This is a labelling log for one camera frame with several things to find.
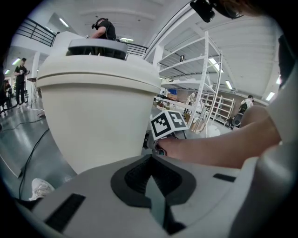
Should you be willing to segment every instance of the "black metal railing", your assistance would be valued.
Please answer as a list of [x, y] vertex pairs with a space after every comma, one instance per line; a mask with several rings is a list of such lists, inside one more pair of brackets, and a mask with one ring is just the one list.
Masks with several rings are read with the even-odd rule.
[[26, 36], [49, 47], [53, 45], [56, 37], [54, 33], [29, 18], [22, 22], [16, 34]]
[[127, 45], [127, 53], [128, 54], [135, 54], [141, 57], [144, 57], [147, 47], [132, 44], [132, 43], [125, 43]]

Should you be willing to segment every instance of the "gray glossy floor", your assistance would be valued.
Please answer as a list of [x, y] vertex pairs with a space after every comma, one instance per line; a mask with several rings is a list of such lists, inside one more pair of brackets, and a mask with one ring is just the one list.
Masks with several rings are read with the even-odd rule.
[[[15, 128], [21, 122], [38, 120], [38, 114], [42, 111], [36, 109], [42, 109], [41, 100], [33, 104], [33, 109], [14, 108], [5, 117], [2, 114], [0, 120], [3, 130]], [[47, 129], [47, 120], [43, 119], [31, 124], [19, 125], [15, 130], [0, 132], [1, 157], [12, 163], [15, 168], [23, 171], [23, 166], [35, 143]], [[11, 195], [18, 198], [18, 189], [22, 177], [17, 178], [2, 159], [0, 159], [0, 173]], [[55, 188], [58, 188], [75, 175], [76, 173], [64, 160], [49, 131], [35, 149], [27, 167], [22, 199], [27, 200], [31, 197], [31, 181], [34, 178], [45, 179]]]

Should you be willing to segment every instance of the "white sneaker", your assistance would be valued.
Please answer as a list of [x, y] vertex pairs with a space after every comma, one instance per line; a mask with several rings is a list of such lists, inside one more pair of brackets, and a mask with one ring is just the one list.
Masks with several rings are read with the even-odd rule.
[[38, 198], [44, 198], [46, 195], [48, 195], [49, 193], [55, 190], [52, 185], [50, 185], [47, 181], [40, 178], [33, 179], [31, 183], [31, 187], [32, 187], [32, 197], [29, 198], [29, 201], [34, 201]]

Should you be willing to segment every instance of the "large white container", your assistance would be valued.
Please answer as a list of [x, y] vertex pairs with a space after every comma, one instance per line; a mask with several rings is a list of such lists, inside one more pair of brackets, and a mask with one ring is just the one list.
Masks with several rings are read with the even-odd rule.
[[53, 138], [76, 173], [141, 154], [157, 70], [141, 58], [49, 56], [37, 87]]

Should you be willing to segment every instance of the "vr headset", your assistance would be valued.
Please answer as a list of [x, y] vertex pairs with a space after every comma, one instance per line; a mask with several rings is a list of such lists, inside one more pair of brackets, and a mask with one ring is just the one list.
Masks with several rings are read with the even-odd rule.
[[96, 30], [98, 30], [98, 25], [97, 25], [97, 24], [98, 24], [98, 22], [101, 21], [101, 20], [107, 20], [107, 21], [108, 21], [108, 18], [100, 18], [100, 19], [98, 19], [98, 20], [91, 26], [91, 28], [92, 28], [92, 29], [95, 28]]
[[193, 0], [190, 2], [190, 6], [199, 14], [199, 16], [205, 22], [211, 22], [215, 13], [213, 8], [216, 9], [221, 15], [230, 19], [236, 19], [243, 15], [235, 8], [233, 8], [229, 2], [221, 3], [220, 0]]

